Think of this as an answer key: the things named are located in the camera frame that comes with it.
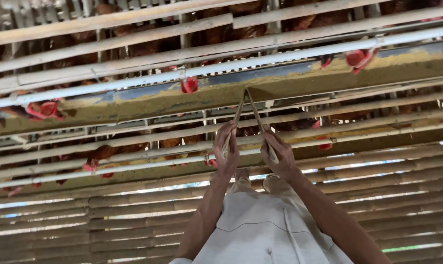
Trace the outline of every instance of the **chicken coop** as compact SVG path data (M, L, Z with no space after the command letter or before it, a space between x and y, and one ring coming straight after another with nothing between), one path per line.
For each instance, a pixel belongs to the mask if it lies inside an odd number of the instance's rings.
M167 264L253 108L397 264L443 264L443 0L0 0L0 264Z

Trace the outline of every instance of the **drawstring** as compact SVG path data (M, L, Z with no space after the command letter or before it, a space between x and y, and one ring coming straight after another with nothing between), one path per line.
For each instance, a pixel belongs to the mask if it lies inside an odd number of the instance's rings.
M275 256L274 256L274 253L272 252L272 249L271 249L271 248L268 248L268 249L267 249L267 253L269 253L269 255L270 255L270 258L271 258L271 260L272 260L272 264L277 264L276 258L275 258Z
M299 262L299 264L305 264L305 260L303 258L303 255L301 255L300 247L298 246L297 241L295 240L295 237L293 237L293 234L291 233L290 220L288 219L287 208L283 208L283 218L285 218L285 225L287 226L287 231L288 231L289 237L291 239L293 247L295 248L295 253L297 255L298 262Z

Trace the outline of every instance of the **hand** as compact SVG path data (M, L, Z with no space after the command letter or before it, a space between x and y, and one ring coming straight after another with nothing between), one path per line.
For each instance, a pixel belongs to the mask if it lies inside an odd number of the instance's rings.
M222 149L225 144L226 137L231 133L230 152L227 159L223 158ZM236 124L234 121L224 124L218 129L215 140L213 141L213 154L217 161L217 175L232 177L236 172L236 168L240 164L238 144L236 142Z
M295 156L289 144L283 142L268 125L264 125L265 133L262 134L264 142L260 148L262 159L269 166L273 173L287 182L291 182L294 177L298 176L300 170L295 164ZM269 142L277 154L278 164L270 159L267 143Z

